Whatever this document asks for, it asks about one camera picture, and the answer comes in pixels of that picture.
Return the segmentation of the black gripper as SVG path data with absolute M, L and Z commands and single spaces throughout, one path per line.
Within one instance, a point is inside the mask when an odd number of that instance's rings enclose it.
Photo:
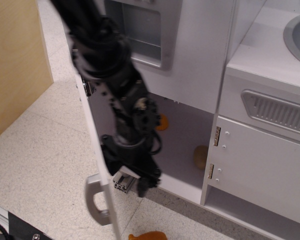
M 149 189 L 159 184 L 161 170 L 143 141 L 136 145 L 124 145 L 113 136 L 105 134 L 101 137 L 101 149 L 110 175 L 115 175 L 125 166 L 140 176 L 137 183 L 138 197 L 145 197 Z

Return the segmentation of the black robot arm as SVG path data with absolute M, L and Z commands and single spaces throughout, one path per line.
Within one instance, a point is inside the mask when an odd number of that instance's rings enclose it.
M 132 62 L 129 42 L 92 0 L 54 0 L 52 4 L 69 29 L 75 68 L 90 93 L 99 90 L 107 98 L 114 114 L 115 134 L 101 137 L 107 169 L 111 175 L 123 166 L 136 173 L 142 198 L 160 182 L 161 170 L 153 156 L 162 148 L 156 132 L 161 117 Z

